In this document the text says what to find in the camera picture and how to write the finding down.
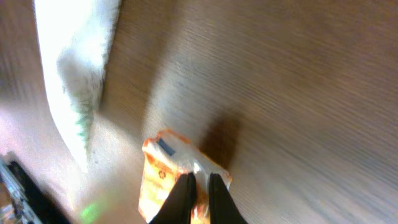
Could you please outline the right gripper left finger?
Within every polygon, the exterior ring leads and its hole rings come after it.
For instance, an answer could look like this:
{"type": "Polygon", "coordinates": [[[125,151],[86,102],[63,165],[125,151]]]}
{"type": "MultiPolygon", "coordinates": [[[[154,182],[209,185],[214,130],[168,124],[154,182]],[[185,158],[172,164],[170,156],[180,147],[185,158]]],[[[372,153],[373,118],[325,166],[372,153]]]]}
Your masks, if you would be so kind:
{"type": "Polygon", "coordinates": [[[191,212],[196,200],[197,183],[194,174],[182,174],[149,224],[191,224],[191,212]]]}

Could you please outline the small orange packet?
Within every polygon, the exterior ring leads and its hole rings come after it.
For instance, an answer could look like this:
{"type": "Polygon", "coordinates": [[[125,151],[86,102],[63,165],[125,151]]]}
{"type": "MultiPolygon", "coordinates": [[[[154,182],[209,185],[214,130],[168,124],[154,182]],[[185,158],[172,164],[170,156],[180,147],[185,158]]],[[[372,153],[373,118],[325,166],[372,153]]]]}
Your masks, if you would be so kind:
{"type": "Polygon", "coordinates": [[[229,187],[228,171],[204,155],[189,139],[171,129],[159,131],[142,145],[145,156],[139,196],[139,213],[149,223],[163,206],[178,178],[192,172],[197,183],[197,201],[191,211],[192,223],[209,223],[208,181],[219,174],[229,187]]]}

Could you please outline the white cream tube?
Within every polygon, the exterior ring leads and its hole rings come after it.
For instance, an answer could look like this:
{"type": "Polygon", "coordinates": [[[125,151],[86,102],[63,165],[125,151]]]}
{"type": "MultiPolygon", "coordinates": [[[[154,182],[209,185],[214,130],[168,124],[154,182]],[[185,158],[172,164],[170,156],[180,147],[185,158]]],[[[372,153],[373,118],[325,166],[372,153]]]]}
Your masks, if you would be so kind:
{"type": "Polygon", "coordinates": [[[75,162],[88,170],[121,0],[35,0],[40,57],[52,119],[75,162]]]}

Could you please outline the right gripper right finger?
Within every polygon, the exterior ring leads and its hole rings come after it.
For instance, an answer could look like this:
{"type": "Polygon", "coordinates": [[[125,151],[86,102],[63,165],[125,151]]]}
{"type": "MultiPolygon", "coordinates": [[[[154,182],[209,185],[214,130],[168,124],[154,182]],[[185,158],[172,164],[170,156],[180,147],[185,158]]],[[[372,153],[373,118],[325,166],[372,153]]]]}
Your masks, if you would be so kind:
{"type": "Polygon", "coordinates": [[[248,224],[219,174],[210,175],[209,206],[211,224],[248,224]]]}

